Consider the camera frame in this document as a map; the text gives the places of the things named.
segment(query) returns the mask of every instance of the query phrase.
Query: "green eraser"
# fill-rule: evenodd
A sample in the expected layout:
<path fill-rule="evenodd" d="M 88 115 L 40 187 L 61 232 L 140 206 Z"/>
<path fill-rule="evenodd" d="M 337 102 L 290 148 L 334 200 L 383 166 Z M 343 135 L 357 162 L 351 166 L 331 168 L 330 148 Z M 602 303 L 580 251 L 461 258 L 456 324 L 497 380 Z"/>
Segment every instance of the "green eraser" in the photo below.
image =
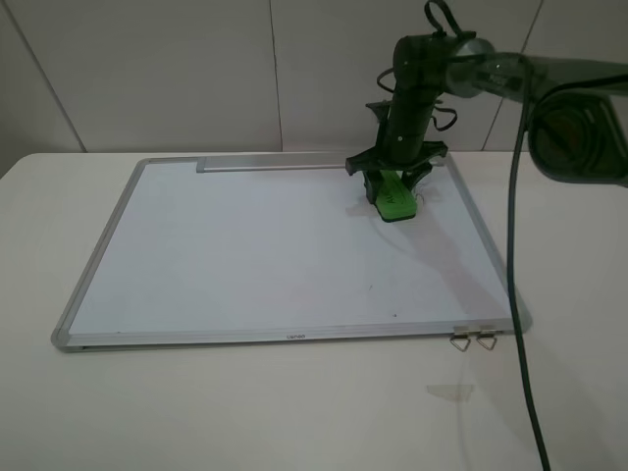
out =
<path fill-rule="evenodd" d="M 381 172 L 382 186 L 375 200 L 375 207 L 387 223 L 412 219 L 416 216 L 417 203 L 412 192 L 401 182 L 395 171 Z"/>

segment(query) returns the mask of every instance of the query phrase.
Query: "whiteboard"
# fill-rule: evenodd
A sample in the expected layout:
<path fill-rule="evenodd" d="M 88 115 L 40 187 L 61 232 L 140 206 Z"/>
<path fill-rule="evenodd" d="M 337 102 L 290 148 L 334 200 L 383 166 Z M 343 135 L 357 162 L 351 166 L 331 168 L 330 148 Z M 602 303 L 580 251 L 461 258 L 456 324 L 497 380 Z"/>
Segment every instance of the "whiteboard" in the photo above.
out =
<path fill-rule="evenodd" d="M 497 253 L 453 163 L 420 182 L 417 217 L 385 223 L 343 157 L 140 163 L 53 342 L 510 330 Z"/>

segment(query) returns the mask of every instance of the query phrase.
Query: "whiteboard surface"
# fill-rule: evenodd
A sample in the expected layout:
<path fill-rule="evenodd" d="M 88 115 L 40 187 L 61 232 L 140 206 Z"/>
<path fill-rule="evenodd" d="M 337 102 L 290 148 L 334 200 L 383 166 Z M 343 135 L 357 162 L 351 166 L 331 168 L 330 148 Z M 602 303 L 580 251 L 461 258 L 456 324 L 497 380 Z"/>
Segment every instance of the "whiteboard surface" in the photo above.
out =
<path fill-rule="evenodd" d="M 195 169 L 144 168 L 71 335 L 509 317 L 501 279 L 446 167 L 421 181 L 420 214 L 392 224 L 367 202 L 362 178 L 344 169 Z"/>

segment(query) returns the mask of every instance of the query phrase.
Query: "white table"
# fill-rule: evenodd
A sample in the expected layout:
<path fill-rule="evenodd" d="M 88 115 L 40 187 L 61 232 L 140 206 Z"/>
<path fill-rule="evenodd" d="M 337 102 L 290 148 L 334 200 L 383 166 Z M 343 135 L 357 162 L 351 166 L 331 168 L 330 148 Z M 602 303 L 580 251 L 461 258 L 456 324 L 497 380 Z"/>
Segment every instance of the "white table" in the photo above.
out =
<path fill-rule="evenodd" d="M 57 351 L 52 329 L 152 156 L 31 155 L 0 180 L 0 469 L 540 468 L 510 337 L 467 353 L 447 339 Z M 503 253 L 509 154 L 454 158 Z M 553 183 L 529 158 L 520 175 L 517 281 L 554 469 L 628 469 L 628 190 Z"/>

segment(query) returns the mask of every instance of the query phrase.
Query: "metal clip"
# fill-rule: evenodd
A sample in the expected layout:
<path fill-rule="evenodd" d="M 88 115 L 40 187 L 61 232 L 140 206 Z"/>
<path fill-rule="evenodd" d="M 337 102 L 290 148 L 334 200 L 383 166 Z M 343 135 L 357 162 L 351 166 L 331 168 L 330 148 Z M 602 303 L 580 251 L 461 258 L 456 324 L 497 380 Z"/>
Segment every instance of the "metal clip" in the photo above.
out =
<path fill-rule="evenodd" d="M 449 342 L 451 342 L 451 344 L 455 346 L 458 350 L 464 352 L 469 349 L 471 339 L 469 339 L 469 336 L 467 336 L 466 334 L 454 334 L 449 339 Z"/>
<path fill-rule="evenodd" d="M 495 337 L 495 331 L 480 332 L 475 340 L 488 351 L 493 351 L 497 343 L 497 337 Z"/>

